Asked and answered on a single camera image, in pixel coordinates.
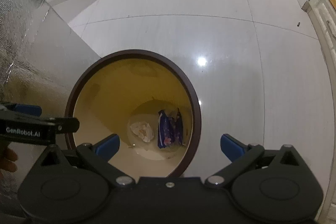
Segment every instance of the black device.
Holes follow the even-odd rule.
[[[117,135],[60,150],[54,143],[59,125],[70,124],[73,132],[78,121],[35,118],[0,110],[1,140],[41,144],[25,135],[13,139],[6,130],[9,124],[29,124],[34,130],[43,126],[51,136],[43,142],[53,142],[18,190],[31,223],[314,223],[323,200],[316,178],[291,145],[265,150],[224,134],[221,149],[232,163],[204,183],[174,177],[141,177],[136,183],[108,163],[119,148]]]

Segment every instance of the screw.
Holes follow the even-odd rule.
[[[175,186],[175,183],[174,183],[174,182],[167,182],[167,183],[166,183],[166,186],[167,186],[168,188],[173,188],[173,187]]]
[[[211,184],[218,185],[222,184],[225,181],[225,179],[221,176],[211,176],[207,178],[207,181],[210,182]]]
[[[131,184],[133,182],[133,179],[129,176],[121,176],[121,177],[117,177],[117,179],[115,181],[119,185],[128,185],[128,184]]]

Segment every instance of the round trash bin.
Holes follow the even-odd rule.
[[[161,110],[167,115],[179,110],[182,144],[158,147]],[[182,175],[201,134],[198,98],[187,76],[169,59],[144,50],[115,52],[89,67],[70,94],[66,116],[80,121],[78,132],[66,136],[68,148],[116,133],[120,148],[109,163],[136,180]],[[137,123],[149,125],[149,142],[132,131]]]

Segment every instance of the tile floor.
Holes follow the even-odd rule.
[[[229,164],[219,146],[229,133],[267,149],[293,144],[327,190],[331,87],[297,0],[69,0],[54,8],[101,57],[141,48],[187,74],[202,102],[202,136],[186,176],[205,178]]]

